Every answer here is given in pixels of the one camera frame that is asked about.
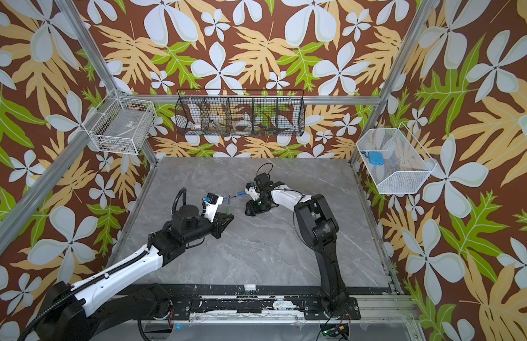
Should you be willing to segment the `blue object in basket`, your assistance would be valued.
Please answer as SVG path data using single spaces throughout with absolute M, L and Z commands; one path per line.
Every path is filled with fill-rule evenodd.
M 382 153 L 376 151 L 369 152 L 368 160 L 372 166 L 383 166 L 385 164 Z

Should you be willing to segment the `white mesh basket right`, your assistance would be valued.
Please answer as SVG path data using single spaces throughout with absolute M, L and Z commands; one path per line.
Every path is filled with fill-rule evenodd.
M 357 150 L 382 195 L 416 194 L 437 167 L 437 162 L 405 125 L 369 129 L 357 141 Z M 383 166 L 369 163 L 371 151 L 382 153 L 385 160 Z

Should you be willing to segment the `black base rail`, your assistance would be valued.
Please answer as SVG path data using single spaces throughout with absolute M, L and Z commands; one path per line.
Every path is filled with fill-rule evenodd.
M 316 286 L 235 286 L 195 284 L 135 284 L 125 292 L 153 289 L 169 305 L 178 320 L 194 318 L 197 313 L 232 313 L 264 316 L 291 313 L 307 321 L 346 318 L 361 319 L 356 298 L 346 296 L 337 308 Z

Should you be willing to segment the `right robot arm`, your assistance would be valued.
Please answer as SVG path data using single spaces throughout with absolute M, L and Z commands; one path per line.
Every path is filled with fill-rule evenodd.
M 245 186 L 251 198 L 246 203 L 245 215 L 254 217 L 275 207 L 292 211 L 303 244 L 314 251 L 320 272 L 320 290 L 324 312 L 328 316 L 341 314 L 350 294 L 343 281 L 337 258 L 339 224 L 325 197 L 310 196 L 289 188 L 285 183 L 273 182 L 268 173 L 260 173 Z

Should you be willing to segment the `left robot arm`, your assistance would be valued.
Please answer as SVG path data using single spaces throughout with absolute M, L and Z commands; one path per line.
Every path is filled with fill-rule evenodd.
M 221 237 L 235 216 L 218 213 L 216 208 L 210 205 L 207 217 L 194 205 L 184 205 L 129 257 L 85 280 L 54 285 L 17 339 L 25 340 L 34 332 L 40 340 L 90 340 L 97 332 L 97 321 L 91 316 L 110 298 L 181 256 L 190 242 L 209 234 Z

